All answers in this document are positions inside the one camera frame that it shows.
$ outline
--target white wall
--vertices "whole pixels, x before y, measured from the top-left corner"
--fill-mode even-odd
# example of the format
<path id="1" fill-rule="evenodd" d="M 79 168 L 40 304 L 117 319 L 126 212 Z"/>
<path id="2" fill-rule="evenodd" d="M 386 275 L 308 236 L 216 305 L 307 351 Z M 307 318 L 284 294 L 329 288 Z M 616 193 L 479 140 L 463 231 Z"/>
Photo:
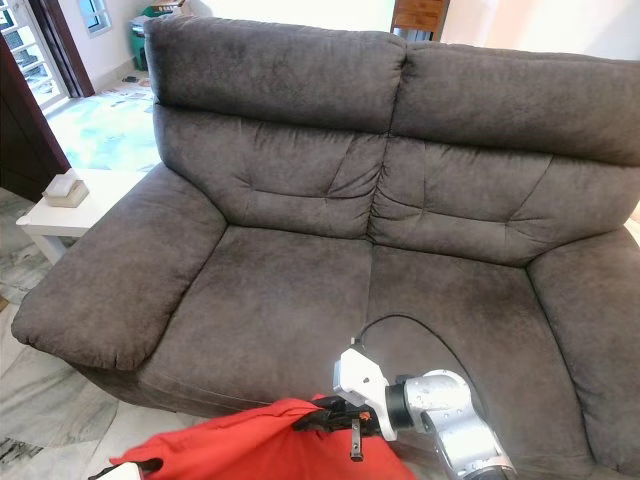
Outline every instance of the white wall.
<path id="1" fill-rule="evenodd" d="M 451 0 L 442 40 L 640 60 L 640 1 Z"/>
<path id="2" fill-rule="evenodd" d="M 60 0 L 69 30 L 96 90 L 101 90 L 117 78 L 116 71 L 131 62 L 133 52 L 129 47 L 128 22 L 150 3 L 150 0 L 105 0 L 111 18 L 111 30 L 91 38 L 78 0 Z"/>
<path id="3" fill-rule="evenodd" d="M 388 32 L 394 0 L 187 0 L 187 5 L 202 16 Z"/>

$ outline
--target white side table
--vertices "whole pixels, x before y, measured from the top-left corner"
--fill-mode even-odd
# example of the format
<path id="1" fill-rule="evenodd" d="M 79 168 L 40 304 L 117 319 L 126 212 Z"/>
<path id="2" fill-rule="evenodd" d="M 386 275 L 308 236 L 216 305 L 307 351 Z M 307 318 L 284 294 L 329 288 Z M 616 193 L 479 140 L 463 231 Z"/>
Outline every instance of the white side table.
<path id="1" fill-rule="evenodd" d="M 40 200 L 16 225 L 55 265 L 66 251 L 58 237 L 81 237 L 144 178 L 145 172 L 117 172 L 74 168 L 85 181 L 89 195 L 76 208 L 50 207 Z"/>

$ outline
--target seat cushion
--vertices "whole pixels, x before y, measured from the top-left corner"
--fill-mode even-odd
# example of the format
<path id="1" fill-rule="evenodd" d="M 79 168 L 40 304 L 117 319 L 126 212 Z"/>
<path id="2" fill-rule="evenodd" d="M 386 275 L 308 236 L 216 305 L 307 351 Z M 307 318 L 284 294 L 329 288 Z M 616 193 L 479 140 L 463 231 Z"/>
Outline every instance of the seat cushion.
<path id="1" fill-rule="evenodd" d="M 368 317 L 397 312 L 426 323 L 457 354 L 524 478 L 590 474 L 576 394 L 524 269 L 376 246 Z M 466 376 L 431 333 L 408 320 L 373 326 L 365 346 L 390 381 L 438 368 Z"/>
<path id="2" fill-rule="evenodd" d="M 138 378 L 198 412 L 330 393 L 370 266 L 363 240 L 229 227 Z"/>

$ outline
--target backrest cushion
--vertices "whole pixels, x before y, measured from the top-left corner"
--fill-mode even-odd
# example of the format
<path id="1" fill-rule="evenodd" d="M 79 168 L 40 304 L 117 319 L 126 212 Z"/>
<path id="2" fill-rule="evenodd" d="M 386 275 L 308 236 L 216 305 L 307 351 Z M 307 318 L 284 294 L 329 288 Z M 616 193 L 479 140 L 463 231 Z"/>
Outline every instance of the backrest cushion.
<path id="1" fill-rule="evenodd" d="M 231 223 L 365 235 L 402 39 L 193 17 L 146 33 L 165 164 Z"/>
<path id="2" fill-rule="evenodd" d="M 524 265 L 619 227 L 640 196 L 638 98 L 638 62 L 410 45 L 371 238 Z"/>

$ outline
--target marble floor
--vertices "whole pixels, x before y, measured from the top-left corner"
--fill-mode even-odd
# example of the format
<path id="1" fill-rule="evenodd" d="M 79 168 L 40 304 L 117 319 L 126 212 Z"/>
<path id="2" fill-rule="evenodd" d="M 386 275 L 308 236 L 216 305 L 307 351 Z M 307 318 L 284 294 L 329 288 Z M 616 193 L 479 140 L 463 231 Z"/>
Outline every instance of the marble floor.
<path id="1" fill-rule="evenodd" d="M 123 79 L 92 97 L 69 100 L 47 114 L 71 166 L 146 172 L 160 162 L 148 74 L 135 71 L 127 77 L 131 81 Z"/>
<path id="2" fill-rule="evenodd" d="M 33 204 L 0 189 L 0 478 L 80 480 L 150 436 L 204 421 L 137 407 L 103 392 L 62 360 L 18 343 L 11 322 L 51 268 L 15 220 Z"/>

